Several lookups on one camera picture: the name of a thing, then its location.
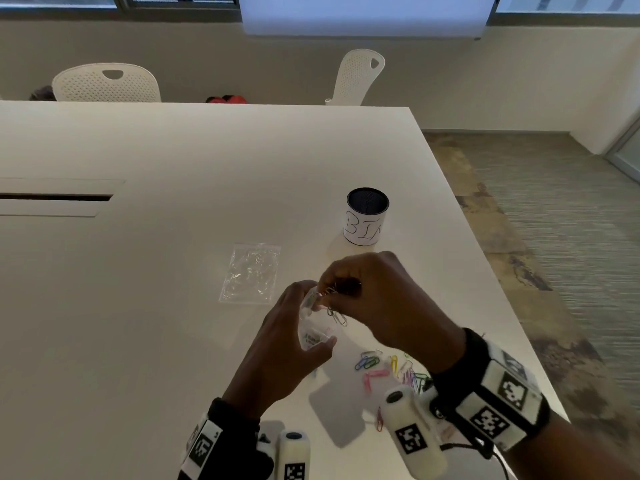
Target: perforated chair back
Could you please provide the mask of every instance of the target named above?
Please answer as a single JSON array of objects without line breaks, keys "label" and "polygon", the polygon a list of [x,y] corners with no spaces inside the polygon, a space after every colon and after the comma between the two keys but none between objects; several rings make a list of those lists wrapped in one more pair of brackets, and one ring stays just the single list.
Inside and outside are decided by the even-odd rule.
[{"label": "perforated chair back", "polygon": [[[112,75],[119,76],[120,72],[121,77],[110,79]],[[58,101],[161,102],[154,75],[144,67],[132,64],[72,67],[55,76],[51,85]]]},{"label": "perforated chair back", "polygon": [[359,106],[373,81],[385,68],[385,58],[373,50],[358,48],[342,59],[330,106]]}]

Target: projector screen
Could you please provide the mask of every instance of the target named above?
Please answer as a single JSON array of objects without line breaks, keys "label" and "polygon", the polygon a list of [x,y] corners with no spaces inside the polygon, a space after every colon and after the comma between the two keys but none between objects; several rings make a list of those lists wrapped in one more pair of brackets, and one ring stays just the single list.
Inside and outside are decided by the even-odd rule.
[{"label": "projector screen", "polygon": [[239,0],[249,35],[480,37],[495,0]]}]

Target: cylindrical cup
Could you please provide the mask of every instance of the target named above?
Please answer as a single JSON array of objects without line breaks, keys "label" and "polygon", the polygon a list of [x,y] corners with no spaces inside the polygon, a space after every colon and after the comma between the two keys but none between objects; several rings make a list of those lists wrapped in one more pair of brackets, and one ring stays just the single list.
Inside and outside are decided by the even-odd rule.
[{"label": "cylindrical cup", "polygon": [[362,187],[349,192],[347,206],[344,236],[358,246],[375,244],[389,208],[387,196],[377,189]]}]

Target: black cable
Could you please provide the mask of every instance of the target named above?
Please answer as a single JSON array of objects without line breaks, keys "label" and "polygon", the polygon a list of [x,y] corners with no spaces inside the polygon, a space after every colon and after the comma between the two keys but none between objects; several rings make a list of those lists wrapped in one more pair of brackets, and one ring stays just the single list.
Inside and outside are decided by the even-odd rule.
[{"label": "black cable", "polygon": [[[440,446],[440,450],[442,451],[451,450],[453,448],[464,448],[467,450],[477,451],[475,447],[471,445],[466,445],[464,443],[445,443]],[[492,456],[498,459],[498,463],[500,463],[500,466],[502,467],[502,473],[504,473],[504,477],[506,478],[506,480],[509,480],[509,473],[507,472],[507,467],[504,466],[504,462],[500,458],[500,455],[498,455],[498,453],[496,453],[496,451],[494,450]]]}]

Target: gray striped carpet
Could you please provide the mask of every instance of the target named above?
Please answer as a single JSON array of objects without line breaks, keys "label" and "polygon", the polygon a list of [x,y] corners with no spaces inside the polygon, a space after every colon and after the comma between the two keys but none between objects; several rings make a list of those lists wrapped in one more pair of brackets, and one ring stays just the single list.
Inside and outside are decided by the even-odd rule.
[{"label": "gray striped carpet", "polygon": [[640,411],[640,185],[567,135],[453,137]]}]

